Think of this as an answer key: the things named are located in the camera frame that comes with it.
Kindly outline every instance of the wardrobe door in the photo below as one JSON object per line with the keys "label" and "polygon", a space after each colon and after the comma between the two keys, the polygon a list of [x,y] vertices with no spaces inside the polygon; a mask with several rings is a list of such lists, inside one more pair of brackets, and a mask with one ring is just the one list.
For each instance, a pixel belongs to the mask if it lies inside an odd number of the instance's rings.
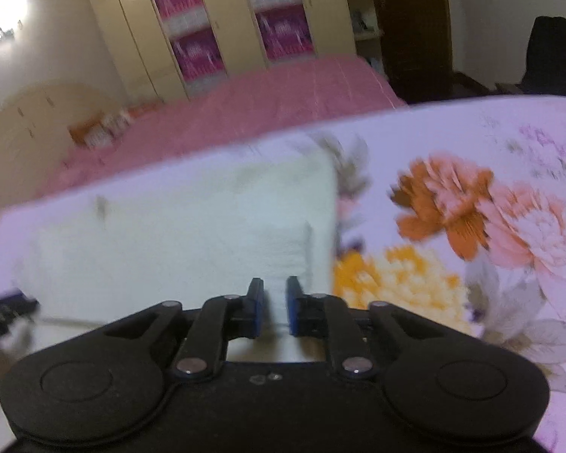
{"label": "wardrobe door", "polygon": [[120,0],[145,69],[151,78],[175,66],[151,0]]}
{"label": "wardrobe door", "polygon": [[103,38],[126,89],[133,88],[137,81],[148,80],[119,0],[101,0],[93,2],[93,6]]}
{"label": "wardrobe door", "polygon": [[230,75],[266,67],[248,0],[203,0]]}
{"label": "wardrobe door", "polygon": [[178,68],[175,66],[172,66],[160,77],[155,77],[152,80],[157,95],[164,102],[186,99],[185,87],[180,80]]}
{"label": "wardrobe door", "polygon": [[27,93],[17,101],[18,112],[34,144],[34,166],[40,182],[67,156],[73,141],[68,125],[60,123],[54,101],[44,90]]}
{"label": "wardrobe door", "polygon": [[128,97],[133,102],[153,101],[157,98],[157,92],[149,77],[145,76],[124,84]]}
{"label": "wardrobe door", "polygon": [[347,0],[303,0],[318,55],[356,54]]}
{"label": "wardrobe door", "polygon": [[0,208],[31,199],[43,180],[28,126],[16,105],[0,112]]}

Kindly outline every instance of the wall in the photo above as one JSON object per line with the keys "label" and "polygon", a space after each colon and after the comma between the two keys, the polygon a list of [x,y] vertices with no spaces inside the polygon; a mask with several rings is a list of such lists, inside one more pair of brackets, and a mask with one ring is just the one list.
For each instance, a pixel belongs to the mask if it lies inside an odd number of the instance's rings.
{"label": "wall", "polygon": [[85,83],[125,101],[89,0],[28,0],[24,28],[0,45],[0,104],[48,80]]}
{"label": "wall", "polygon": [[448,0],[451,17],[451,43],[453,46],[453,69],[465,68],[465,11],[461,0]]}
{"label": "wall", "polygon": [[[495,82],[517,83],[526,66],[532,24],[539,15],[566,18],[566,0],[449,0],[453,34],[459,37],[456,69],[489,88]],[[465,20],[453,14],[461,2]]]}

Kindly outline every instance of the floral bedsheet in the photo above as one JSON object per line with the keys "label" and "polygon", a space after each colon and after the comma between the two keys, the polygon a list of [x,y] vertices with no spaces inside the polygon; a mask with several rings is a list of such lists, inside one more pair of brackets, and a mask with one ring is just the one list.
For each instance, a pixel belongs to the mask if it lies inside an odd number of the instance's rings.
{"label": "floral bedsheet", "polygon": [[[536,438],[566,453],[566,99],[376,113],[229,145],[194,163],[272,161],[312,148],[330,151],[338,174],[332,293],[354,307],[393,302],[536,363],[552,390]],[[106,186],[69,196],[80,202]],[[4,289],[20,256],[12,244],[50,217],[32,206],[17,212],[0,219]]]}

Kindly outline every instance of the bed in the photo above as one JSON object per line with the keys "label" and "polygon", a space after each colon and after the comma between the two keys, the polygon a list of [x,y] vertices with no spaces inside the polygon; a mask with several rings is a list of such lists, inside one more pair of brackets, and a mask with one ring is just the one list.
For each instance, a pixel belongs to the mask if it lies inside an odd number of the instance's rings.
{"label": "bed", "polygon": [[[34,233],[97,199],[159,193],[207,169],[324,150],[337,174],[329,292],[353,307],[393,302],[536,363],[552,389],[536,438],[566,453],[566,99],[399,109],[296,128],[289,120],[287,130],[233,135],[207,151],[195,143],[183,158],[158,163],[108,161],[110,176],[0,213],[0,294],[12,289]],[[124,164],[137,169],[122,171]],[[43,344],[68,332],[52,330]]]}
{"label": "bed", "polygon": [[320,120],[405,104],[388,82],[352,56],[279,65],[234,77],[191,102],[138,119],[113,146],[74,149],[40,189],[46,196],[207,147]]}

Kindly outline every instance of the shelf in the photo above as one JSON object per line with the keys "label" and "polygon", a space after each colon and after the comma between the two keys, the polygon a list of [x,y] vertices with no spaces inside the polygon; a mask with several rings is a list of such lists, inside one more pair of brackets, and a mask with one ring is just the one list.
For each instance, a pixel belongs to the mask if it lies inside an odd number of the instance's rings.
{"label": "shelf", "polygon": [[379,39],[384,33],[382,31],[361,32],[354,35],[355,41],[368,41],[369,39]]}

